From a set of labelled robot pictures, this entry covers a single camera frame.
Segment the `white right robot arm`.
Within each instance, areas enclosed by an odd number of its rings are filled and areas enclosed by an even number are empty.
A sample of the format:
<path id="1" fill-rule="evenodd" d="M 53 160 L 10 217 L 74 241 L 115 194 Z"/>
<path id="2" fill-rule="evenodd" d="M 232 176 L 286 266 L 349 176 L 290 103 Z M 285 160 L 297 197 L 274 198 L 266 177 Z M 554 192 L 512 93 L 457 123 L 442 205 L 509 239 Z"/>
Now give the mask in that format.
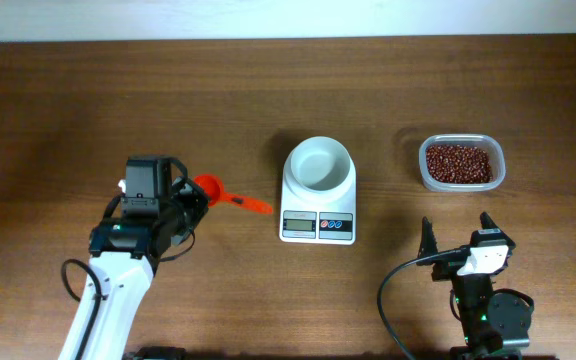
<path id="1" fill-rule="evenodd" d="M 450 349 L 452 359 L 520 359 L 530 344 L 534 300 L 519 291 L 493 288 L 493 277 L 508 266 L 516 248 L 487 213 L 468 244 L 439 251 L 428 218 L 422 219 L 417 258 L 432 268 L 435 282 L 452 284 L 449 305 L 459 320 L 465 344 Z"/>

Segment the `orange plastic measuring scoop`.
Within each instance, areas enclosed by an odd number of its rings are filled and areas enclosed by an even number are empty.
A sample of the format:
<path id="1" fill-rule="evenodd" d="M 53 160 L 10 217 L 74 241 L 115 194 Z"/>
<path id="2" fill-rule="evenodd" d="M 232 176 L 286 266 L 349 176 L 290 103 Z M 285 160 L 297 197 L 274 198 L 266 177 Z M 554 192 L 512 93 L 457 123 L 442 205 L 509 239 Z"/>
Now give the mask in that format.
<path id="1" fill-rule="evenodd" d="M 214 207 L 220 203 L 227 203 L 241 209 L 264 215 L 270 215 L 273 213 L 272 206 L 267 202 L 227 192 L 222 180 L 216 175 L 199 175 L 194 179 L 194 182 L 209 197 L 209 207 Z"/>

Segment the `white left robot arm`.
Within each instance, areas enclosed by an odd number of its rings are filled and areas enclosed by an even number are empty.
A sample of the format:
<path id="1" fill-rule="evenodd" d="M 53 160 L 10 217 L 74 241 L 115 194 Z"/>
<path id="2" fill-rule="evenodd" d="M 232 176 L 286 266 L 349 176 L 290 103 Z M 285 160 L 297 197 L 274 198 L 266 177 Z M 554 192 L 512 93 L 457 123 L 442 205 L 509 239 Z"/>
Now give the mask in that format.
<path id="1" fill-rule="evenodd" d="M 63 359 L 119 359 L 139 306 L 169 249 L 193 244 L 208 212 L 208 195 L 186 166 L 166 155 L 131 156 L 119 192 L 108 202 L 89 236 L 86 261 L 67 259 L 86 274 L 72 297 L 78 308 L 60 356 Z"/>

